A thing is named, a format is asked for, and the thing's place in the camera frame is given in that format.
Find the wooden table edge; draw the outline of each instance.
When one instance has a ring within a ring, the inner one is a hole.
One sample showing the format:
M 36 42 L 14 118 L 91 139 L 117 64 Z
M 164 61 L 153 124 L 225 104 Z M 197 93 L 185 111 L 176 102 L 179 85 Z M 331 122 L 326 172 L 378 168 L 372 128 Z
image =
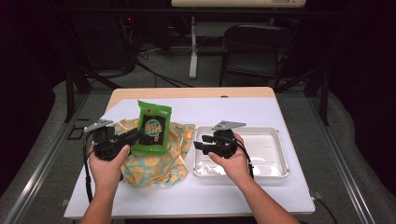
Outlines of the wooden table edge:
M 269 87 L 204 87 L 204 88 L 133 88 L 116 89 L 106 111 L 124 99 L 206 98 L 206 97 L 275 97 Z

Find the snack package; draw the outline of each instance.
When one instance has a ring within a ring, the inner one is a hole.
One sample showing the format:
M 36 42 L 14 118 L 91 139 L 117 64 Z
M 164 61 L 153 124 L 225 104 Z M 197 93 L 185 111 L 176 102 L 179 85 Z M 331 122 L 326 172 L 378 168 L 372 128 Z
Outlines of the snack package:
M 138 130 L 144 129 L 146 136 L 134 146 L 136 155 L 163 155 L 166 153 L 169 135 L 169 123 L 172 108 L 138 101 L 140 107 Z

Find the towel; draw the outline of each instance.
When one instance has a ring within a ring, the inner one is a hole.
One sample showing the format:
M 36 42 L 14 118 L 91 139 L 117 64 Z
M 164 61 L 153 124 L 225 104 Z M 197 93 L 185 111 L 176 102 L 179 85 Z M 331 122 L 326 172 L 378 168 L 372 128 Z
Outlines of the towel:
M 116 134 L 136 128 L 138 119 L 124 119 L 115 126 Z M 170 187 L 186 178 L 188 168 L 184 159 L 191 145 L 194 124 L 170 122 L 166 154 L 137 155 L 127 158 L 121 166 L 123 181 L 135 187 Z

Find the white table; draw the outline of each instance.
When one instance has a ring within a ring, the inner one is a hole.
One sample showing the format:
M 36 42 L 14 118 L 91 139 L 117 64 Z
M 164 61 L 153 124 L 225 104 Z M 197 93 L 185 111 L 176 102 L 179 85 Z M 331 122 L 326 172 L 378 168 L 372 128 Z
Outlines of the white table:
M 238 95 L 238 92 L 242 97 L 210 97 L 233 96 Z M 139 99 L 172 106 L 171 121 L 173 122 L 193 123 L 196 127 L 200 127 L 213 126 L 221 120 L 231 120 L 245 122 L 248 127 L 272 127 L 279 130 L 290 173 L 283 178 L 257 180 L 257 182 L 287 211 L 293 214 L 311 214 L 315 211 L 287 126 L 270 88 L 141 89 L 121 90 L 118 95 L 120 97 L 110 102 L 109 109 L 103 116 L 104 119 L 118 121 L 138 118 L 140 109 L 136 99 Z M 196 95 L 202 95 L 204 98 L 194 97 Z M 163 98 L 167 96 L 182 98 Z M 231 180 L 202 179 L 192 173 L 194 150 L 194 146 L 191 145 L 185 160 L 190 170 L 187 178 L 173 187 L 137 189 L 120 182 L 112 216 L 114 218 L 251 216 L 242 193 Z M 82 169 L 64 216 L 80 219 L 88 205 L 85 172 Z

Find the plastic tray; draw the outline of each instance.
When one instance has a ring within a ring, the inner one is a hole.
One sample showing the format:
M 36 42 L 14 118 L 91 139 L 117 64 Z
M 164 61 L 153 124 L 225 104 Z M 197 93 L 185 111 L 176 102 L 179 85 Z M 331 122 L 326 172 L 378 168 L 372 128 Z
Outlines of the plastic tray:
M 195 141 L 202 142 L 202 135 L 213 135 L 212 127 L 199 127 L 195 130 Z M 233 129 L 242 136 L 245 148 L 253 163 L 253 174 L 258 178 L 282 178 L 288 175 L 278 130 L 267 127 L 243 127 Z M 193 172 L 201 178 L 226 176 L 223 168 L 215 164 L 202 150 L 195 149 Z

